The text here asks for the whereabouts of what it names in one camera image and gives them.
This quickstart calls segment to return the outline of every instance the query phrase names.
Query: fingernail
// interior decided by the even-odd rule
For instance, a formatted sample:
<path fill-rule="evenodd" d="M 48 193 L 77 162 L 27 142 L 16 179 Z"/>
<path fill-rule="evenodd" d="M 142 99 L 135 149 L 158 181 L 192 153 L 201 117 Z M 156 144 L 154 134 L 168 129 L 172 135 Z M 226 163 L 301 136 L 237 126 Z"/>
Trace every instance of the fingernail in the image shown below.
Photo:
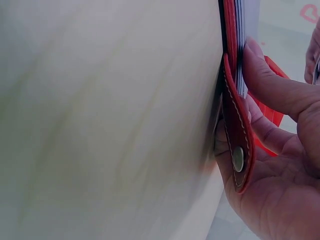
<path fill-rule="evenodd" d="M 264 53 L 262 52 L 259 44 L 250 36 L 246 38 L 246 43 L 245 43 L 250 50 L 259 58 L 265 59 Z"/>

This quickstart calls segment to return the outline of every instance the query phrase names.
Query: metal snap button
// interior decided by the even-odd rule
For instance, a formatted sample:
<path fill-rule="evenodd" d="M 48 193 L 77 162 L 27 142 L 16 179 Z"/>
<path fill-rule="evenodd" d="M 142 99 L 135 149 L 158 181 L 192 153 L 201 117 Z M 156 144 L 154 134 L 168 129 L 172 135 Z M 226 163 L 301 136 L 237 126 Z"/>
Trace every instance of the metal snap button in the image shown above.
<path fill-rule="evenodd" d="M 245 154 L 242 147 L 237 146 L 233 150 L 232 163 L 233 163 L 234 170 L 237 171 L 238 173 L 240 173 L 244 169 Z"/>

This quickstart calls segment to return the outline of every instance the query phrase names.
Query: red notebook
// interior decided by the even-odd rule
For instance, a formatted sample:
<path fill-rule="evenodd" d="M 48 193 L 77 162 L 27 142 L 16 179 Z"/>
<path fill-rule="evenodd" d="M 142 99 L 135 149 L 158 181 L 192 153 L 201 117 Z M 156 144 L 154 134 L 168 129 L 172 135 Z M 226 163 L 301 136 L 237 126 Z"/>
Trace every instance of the red notebook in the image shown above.
<path fill-rule="evenodd" d="M 256 138 L 249 123 L 245 108 L 240 100 L 236 87 L 236 72 L 239 48 L 237 39 L 237 0 L 220 0 L 220 17 L 223 40 L 222 112 L 225 120 L 225 130 L 232 159 L 242 155 L 242 165 L 233 161 L 233 183 L 235 190 L 241 194 L 246 190 L 256 160 L 256 146 L 263 148 L 270 155 L 273 152 L 266 149 Z M 270 68 L 279 76 L 288 78 L 283 71 L 269 58 L 265 57 Z M 283 114 L 276 112 L 254 99 L 262 113 L 277 126 L 280 125 Z"/>

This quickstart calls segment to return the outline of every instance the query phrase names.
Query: white stitching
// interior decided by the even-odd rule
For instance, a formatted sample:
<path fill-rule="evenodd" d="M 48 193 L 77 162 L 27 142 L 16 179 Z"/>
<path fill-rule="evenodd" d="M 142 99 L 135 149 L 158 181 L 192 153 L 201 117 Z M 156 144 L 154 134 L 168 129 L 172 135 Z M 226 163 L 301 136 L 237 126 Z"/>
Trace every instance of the white stitching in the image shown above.
<path fill-rule="evenodd" d="M 237 108 L 237 105 L 236 105 L 236 103 L 235 103 L 235 101 L 234 101 L 234 98 L 232 97 L 232 94 L 231 94 L 230 89 L 229 89 L 229 86 L 228 86 L 225 68 L 223 68 L 223 74 L 224 74 L 224 81 L 225 81 L 226 87 L 227 87 L 228 92 L 229 92 L 229 94 L 230 94 L 230 97 L 231 97 L 231 99 L 232 99 L 232 103 L 233 103 L 233 105 L 234 105 L 234 107 L 235 107 L 235 110 L 236 110 L 236 112 L 237 112 L 237 114 L 238 114 L 238 118 L 239 118 L 239 120 L 240 120 L 240 122 L 241 122 L 241 127 L 242 127 L 242 130 L 243 130 L 244 136 L 245 136 L 247 154 L 248 154 L 248 159 L 249 159 L 249 158 L 250 158 L 249 141 L 248 141 L 248 138 L 247 138 L 247 134 L 246 134 L 246 130 L 245 130 L 245 127 L 244 127 L 244 123 L 243 123 L 243 121 L 242 121 L 242 119 L 241 119 L 241 115 L 240 115 L 240 113 L 239 113 L 239 110 L 238 110 L 238 108 Z M 226 131 L 225 131 L 225 132 L 226 132 L 226 138 L 227 138 L 228 145 L 229 145 L 230 152 L 231 152 L 231 157 L 233 157 L 233 153 L 232 153 L 232 149 L 231 149 L 231 143 L 230 143 L 230 139 L 229 139 L 229 135 L 228 135 L 228 131 L 227 131 L 227 126 L 225 126 L 225 129 L 226 129 Z M 244 183 L 248 172 L 246 172 L 246 173 L 244 174 L 243 179 L 242 179 L 242 182 L 241 182 L 241 183 L 238 183 L 238 182 L 237 182 L 237 177 L 236 177 L 236 171 L 235 171 L 235 168 L 234 168 L 234 167 L 233 167 L 233 170 L 234 170 L 234 171 L 233 171 L 233 175 L 234 175 L 235 185 L 236 185 L 237 187 L 240 187 L 240 186 Z"/>

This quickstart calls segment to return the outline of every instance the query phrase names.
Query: floor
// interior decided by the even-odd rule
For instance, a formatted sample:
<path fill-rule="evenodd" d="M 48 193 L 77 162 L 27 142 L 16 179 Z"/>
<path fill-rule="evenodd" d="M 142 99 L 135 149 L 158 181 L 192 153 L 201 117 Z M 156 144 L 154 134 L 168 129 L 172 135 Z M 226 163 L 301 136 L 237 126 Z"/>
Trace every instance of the floor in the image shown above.
<path fill-rule="evenodd" d="M 314 6 L 319 9 L 320 1 L 261 0 L 260 4 L 258 41 L 264 54 L 291 79 L 300 82 L 304 82 L 305 54 L 315 27 L 315 21 L 306 16 L 312 14 L 308 7 Z M 297 132 L 296 123 L 288 116 L 284 116 L 280 127 L 292 133 Z M 258 239 L 233 211 L 223 193 L 207 240 Z"/>

